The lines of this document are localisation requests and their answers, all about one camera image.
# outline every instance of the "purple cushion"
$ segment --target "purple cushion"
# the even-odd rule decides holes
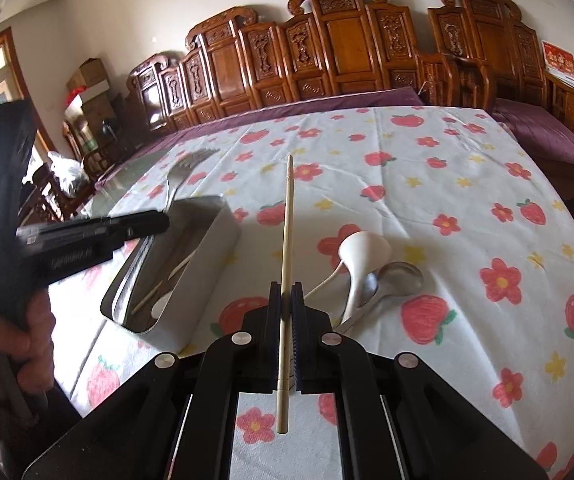
[[[492,117],[507,123],[529,155],[574,164],[574,134],[544,108],[498,98]]]

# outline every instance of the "tablecloth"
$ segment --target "tablecloth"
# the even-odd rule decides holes
[[[554,478],[574,462],[574,221],[535,163],[481,110],[353,108],[282,118],[179,142],[112,214],[162,208],[165,174],[198,148],[219,153],[179,195],[224,194],[241,224],[235,251],[182,354],[240,328],[280,280],[285,168],[295,159],[294,280],[311,290],[348,235],[384,235],[425,276],[348,334],[369,352],[412,351]],[[112,262],[50,288],[56,377],[77,409],[96,407],[159,349],[103,320]],[[349,276],[309,306],[340,316]],[[241,395],[232,478],[340,478],[331,394],[293,394],[290,432],[272,396]]]

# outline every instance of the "wooden furniture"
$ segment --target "wooden furniture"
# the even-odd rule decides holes
[[[248,110],[295,101],[412,86],[434,105],[489,106],[480,81],[487,63],[472,59],[464,78],[451,54],[422,54],[408,7],[387,0],[290,0],[285,23],[259,22],[233,7],[199,23],[188,54],[156,54],[128,77],[149,130],[167,134]]]
[[[574,134],[574,88],[545,70],[536,31],[523,22],[512,0],[441,0],[429,9],[438,51],[461,64],[488,62],[498,97],[537,105]],[[574,164],[530,153],[574,215]]]

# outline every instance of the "metal spoon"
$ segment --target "metal spoon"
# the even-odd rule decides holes
[[[382,298],[386,296],[401,298],[417,294],[423,289],[425,282],[421,270],[406,262],[391,262],[379,270],[377,279],[374,278],[375,273],[372,272],[365,280],[365,288],[363,288],[363,298],[369,298],[368,289],[373,287],[374,294],[371,299],[358,308],[352,317],[336,326],[334,332],[345,333],[372,310]]]

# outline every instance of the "chopstick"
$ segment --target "chopstick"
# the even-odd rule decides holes
[[[183,267],[185,267],[189,261],[192,259],[193,255],[195,254],[195,250],[192,251],[191,254],[189,254],[189,256],[187,256],[182,262],[180,262],[176,267],[174,267],[174,269],[170,272],[169,276],[167,277],[166,280],[163,280],[162,282],[158,283],[158,285],[156,285],[154,288],[152,288],[152,290],[150,290],[147,293],[147,296],[145,296],[144,298],[142,298],[141,301],[139,301],[138,305],[136,305],[132,311],[130,312],[130,316],[133,316],[134,314],[136,314],[136,312],[138,312],[149,300],[151,300],[151,298],[154,297],[154,295],[160,290],[160,287],[163,286],[164,283],[167,283],[169,280],[171,280],[174,276],[176,276],[176,274],[178,273],[178,271],[180,269],[182,269]]]
[[[289,427],[289,361],[291,360],[291,252],[293,223],[293,157],[287,157],[283,271],[281,273],[281,325],[278,339],[278,384],[276,391],[276,433]]]

